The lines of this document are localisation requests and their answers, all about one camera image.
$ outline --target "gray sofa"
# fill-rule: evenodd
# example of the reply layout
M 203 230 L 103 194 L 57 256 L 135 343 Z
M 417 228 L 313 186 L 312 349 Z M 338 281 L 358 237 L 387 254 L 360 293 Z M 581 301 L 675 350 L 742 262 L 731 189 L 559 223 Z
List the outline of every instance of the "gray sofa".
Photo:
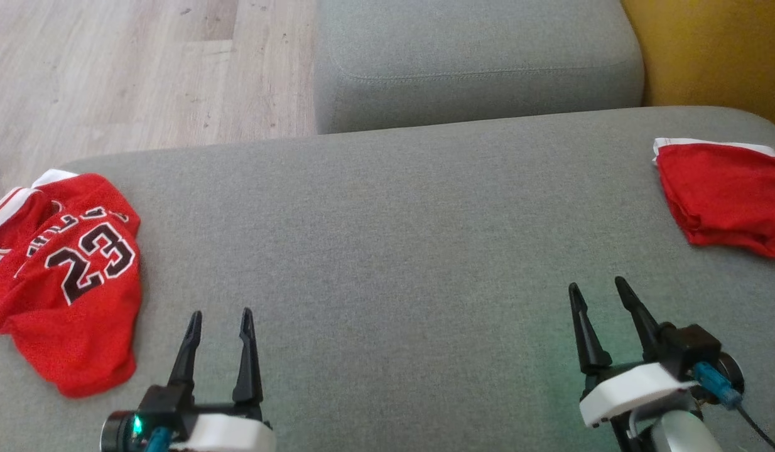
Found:
M 318 0 L 318 131 L 641 105 L 619 0 Z
M 0 337 L 0 450 L 92 450 L 169 375 L 202 309 L 199 401 L 229 400 L 253 309 L 279 452 L 615 450 L 586 429 L 566 287 L 617 362 L 640 349 L 612 278 L 657 320 L 700 323 L 745 371 L 775 439 L 775 261 L 695 248 L 655 137 L 775 148 L 775 126 L 703 107 L 618 109 L 92 158 L 143 219 L 144 303 L 123 386 L 67 400 Z M 723 409 L 726 450 L 767 450 Z

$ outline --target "black cable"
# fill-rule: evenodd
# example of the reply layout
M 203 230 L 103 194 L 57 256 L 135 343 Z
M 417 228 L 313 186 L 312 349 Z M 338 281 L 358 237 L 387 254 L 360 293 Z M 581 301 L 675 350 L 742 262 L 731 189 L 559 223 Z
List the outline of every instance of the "black cable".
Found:
M 767 441 L 767 444 L 770 444 L 770 447 L 772 447 L 773 450 L 775 450 L 775 441 L 771 440 L 769 436 L 759 428 L 759 426 L 756 424 L 755 421 L 753 421 L 753 418 L 751 418 L 749 415 L 747 415 L 747 412 L 742 408 L 742 404 L 737 404 L 737 411 L 740 412 L 742 417 L 744 417 L 744 420 L 749 424 L 749 426 L 752 427 L 752 429 L 756 430 L 756 433 L 761 436 L 761 439 Z

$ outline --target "robotic arm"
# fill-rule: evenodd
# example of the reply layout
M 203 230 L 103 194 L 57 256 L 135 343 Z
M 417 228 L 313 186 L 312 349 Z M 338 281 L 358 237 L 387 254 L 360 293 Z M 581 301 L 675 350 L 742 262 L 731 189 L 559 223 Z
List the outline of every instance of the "robotic arm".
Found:
M 703 327 L 657 323 L 623 277 L 615 280 L 622 305 L 631 313 L 642 361 L 612 365 L 577 284 L 569 286 L 580 371 L 586 375 L 580 412 L 586 426 L 611 424 L 622 452 L 722 452 L 703 423 L 700 406 L 737 409 L 775 449 L 742 408 L 744 378 L 737 361 Z M 650 421 L 644 429 L 638 424 Z
M 101 452 L 275 452 L 276 435 L 259 408 L 262 380 L 251 310 L 245 308 L 239 327 L 242 357 L 230 404 L 196 406 L 192 396 L 201 320 L 200 311 L 192 314 L 167 386 L 150 386 L 135 411 L 109 416 Z

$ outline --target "yellow cushion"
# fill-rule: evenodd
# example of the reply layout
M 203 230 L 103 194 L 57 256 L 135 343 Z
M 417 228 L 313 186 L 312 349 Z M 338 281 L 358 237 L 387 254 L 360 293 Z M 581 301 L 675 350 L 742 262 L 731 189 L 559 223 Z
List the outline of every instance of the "yellow cushion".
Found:
M 721 105 L 775 123 L 775 0 L 622 0 L 645 105 Z

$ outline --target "folded red cloth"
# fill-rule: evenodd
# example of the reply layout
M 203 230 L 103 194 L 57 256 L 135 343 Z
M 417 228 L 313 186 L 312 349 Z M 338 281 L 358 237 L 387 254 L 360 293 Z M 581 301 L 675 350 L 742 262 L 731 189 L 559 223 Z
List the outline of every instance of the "folded red cloth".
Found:
M 775 152 L 767 146 L 657 138 L 655 162 L 689 243 L 775 257 Z

